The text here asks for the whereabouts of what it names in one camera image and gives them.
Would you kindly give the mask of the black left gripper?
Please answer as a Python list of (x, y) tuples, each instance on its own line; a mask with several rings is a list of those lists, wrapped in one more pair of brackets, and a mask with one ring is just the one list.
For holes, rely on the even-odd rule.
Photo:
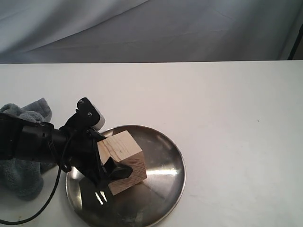
[(63, 171), (69, 172), (75, 167), (98, 189), (104, 189), (113, 181), (128, 178), (133, 169), (112, 157), (101, 163), (97, 142), (105, 140), (106, 136), (93, 128), (92, 105), (88, 98), (81, 98), (74, 115), (65, 125), (52, 128), (51, 145), (55, 160)]

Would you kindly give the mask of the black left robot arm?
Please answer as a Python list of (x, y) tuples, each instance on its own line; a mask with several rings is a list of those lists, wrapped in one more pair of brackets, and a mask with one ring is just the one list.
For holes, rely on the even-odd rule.
[(98, 131), (105, 123), (99, 110), (86, 98), (77, 103), (75, 114), (55, 129), (48, 122), (30, 122), (11, 114), (0, 115), (0, 158), (55, 163), (64, 172), (75, 167), (103, 189), (114, 180), (128, 178), (133, 169), (112, 157), (100, 158)]

